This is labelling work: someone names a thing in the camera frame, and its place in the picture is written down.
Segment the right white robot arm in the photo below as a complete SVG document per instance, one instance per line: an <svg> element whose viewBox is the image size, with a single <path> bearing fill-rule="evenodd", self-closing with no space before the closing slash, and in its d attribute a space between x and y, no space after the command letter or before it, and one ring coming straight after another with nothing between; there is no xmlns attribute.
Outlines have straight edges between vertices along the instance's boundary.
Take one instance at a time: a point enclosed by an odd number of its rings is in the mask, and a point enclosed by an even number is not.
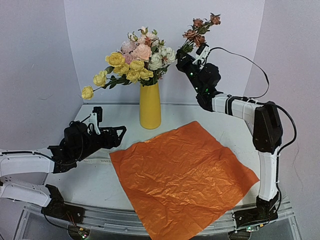
<svg viewBox="0 0 320 240"><path fill-rule="evenodd" d="M239 118L253 126L252 142L258 152L260 164L260 187L254 208L233 214L236 230L250 231L278 219L282 203L279 187L279 158L282 150L297 138L282 144L283 126L279 111L293 122L290 114L273 101L259 102L256 97L233 96L216 89L221 79L219 69L207 59L212 49L202 44L191 56L182 48L176 52L177 69L186 74L196 91L199 106L209 112Z"/></svg>

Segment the yellow flower stem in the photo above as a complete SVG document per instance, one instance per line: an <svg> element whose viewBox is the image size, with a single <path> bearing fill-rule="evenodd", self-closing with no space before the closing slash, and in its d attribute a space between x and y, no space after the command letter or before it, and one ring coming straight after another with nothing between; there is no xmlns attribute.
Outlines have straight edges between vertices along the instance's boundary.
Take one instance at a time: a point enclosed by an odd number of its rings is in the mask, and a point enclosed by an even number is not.
<svg viewBox="0 0 320 240"><path fill-rule="evenodd" d="M151 50L133 51L122 54L113 52L105 57L108 67L93 77L93 84L97 89L112 89L116 85L130 85L140 83L149 86L156 83L156 73L148 69L151 60Z"/></svg>

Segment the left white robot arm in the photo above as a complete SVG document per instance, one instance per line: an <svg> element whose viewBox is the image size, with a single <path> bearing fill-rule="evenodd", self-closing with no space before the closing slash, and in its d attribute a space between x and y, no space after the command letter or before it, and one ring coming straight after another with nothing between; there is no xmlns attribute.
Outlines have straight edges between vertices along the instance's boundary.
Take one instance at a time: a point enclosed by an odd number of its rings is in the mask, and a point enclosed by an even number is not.
<svg viewBox="0 0 320 240"><path fill-rule="evenodd" d="M127 131L125 126L100 127L96 123L72 121L64 129L58 145L50 145L51 156L38 151L3 151L0 154L1 198L35 204L46 217L81 224L85 209L67 204L59 189L50 184L14 180L13 175L62 174L100 149L118 147Z"/></svg>

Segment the orange yellow wrapping paper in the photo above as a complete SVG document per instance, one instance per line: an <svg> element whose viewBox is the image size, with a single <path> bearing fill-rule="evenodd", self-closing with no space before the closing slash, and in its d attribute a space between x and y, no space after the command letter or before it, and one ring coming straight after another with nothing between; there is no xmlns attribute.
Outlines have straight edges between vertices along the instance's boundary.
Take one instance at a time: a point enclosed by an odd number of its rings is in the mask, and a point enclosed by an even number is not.
<svg viewBox="0 0 320 240"><path fill-rule="evenodd" d="M203 211L205 220L233 209L258 182L257 175L197 121L110 154L134 211L167 208L173 219Z"/></svg>

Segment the cream printed ribbon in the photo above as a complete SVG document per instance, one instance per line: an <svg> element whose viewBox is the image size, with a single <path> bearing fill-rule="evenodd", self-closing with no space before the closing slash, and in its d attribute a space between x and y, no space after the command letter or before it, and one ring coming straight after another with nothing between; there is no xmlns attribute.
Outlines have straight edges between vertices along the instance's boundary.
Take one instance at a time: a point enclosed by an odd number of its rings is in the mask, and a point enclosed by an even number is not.
<svg viewBox="0 0 320 240"><path fill-rule="evenodd" d="M79 164L93 164L93 165L109 165L112 163L110 158L86 158L78 162Z"/></svg>

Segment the brown rose stem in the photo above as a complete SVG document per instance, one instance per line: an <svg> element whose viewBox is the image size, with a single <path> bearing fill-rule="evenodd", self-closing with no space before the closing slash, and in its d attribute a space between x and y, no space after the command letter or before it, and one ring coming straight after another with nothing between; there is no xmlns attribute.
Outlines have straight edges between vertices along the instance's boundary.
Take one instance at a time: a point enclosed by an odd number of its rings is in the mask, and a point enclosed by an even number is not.
<svg viewBox="0 0 320 240"><path fill-rule="evenodd" d="M221 14L211 13L208 19L194 18L192 22L190 29L182 35L185 42L178 48L185 53L191 53L194 48L199 48L206 43L205 34L210 31L211 27L221 24Z"/></svg>

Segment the yellow ceramic vase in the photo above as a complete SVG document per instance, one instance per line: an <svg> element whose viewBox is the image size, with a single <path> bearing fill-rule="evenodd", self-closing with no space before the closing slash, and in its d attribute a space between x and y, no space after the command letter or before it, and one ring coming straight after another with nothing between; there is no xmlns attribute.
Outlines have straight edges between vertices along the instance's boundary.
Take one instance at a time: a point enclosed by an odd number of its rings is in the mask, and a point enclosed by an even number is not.
<svg viewBox="0 0 320 240"><path fill-rule="evenodd" d="M161 100L158 83L140 87L139 121L140 125L147 130L156 129L161 125Z"/></svg>

